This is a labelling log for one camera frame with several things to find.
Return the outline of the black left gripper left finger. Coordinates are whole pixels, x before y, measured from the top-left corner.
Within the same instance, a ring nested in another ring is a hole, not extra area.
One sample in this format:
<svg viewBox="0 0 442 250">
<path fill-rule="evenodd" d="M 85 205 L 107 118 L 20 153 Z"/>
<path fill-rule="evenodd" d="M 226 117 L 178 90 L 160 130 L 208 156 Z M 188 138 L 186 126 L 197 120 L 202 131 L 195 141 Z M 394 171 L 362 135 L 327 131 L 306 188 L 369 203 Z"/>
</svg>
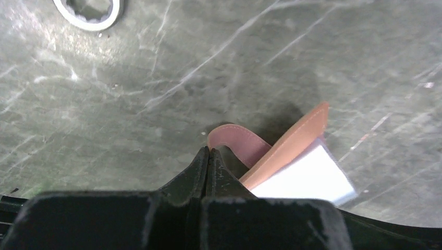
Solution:
<svg viewBox="0 0 442 250">
<path fill-rule="evenodd" d="M 155 191 L 45 192 L 1 216 L 1 249 L 198 249 L 210 151 Z"/>
</svg>

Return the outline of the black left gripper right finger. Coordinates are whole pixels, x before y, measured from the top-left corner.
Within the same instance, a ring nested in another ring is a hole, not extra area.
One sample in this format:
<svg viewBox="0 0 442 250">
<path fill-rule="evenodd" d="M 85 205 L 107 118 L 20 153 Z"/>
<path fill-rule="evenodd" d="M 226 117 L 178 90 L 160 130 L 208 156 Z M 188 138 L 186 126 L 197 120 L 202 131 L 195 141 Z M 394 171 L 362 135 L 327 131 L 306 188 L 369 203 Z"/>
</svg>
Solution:
<svg viewBox="0 0 442 250">
<path fill-rule="evenodd" d="M 352 249 L 338 209 L 320 199 L 254 197 L 213 149 L 201 204 L 201 249 Z"/>
</svg>

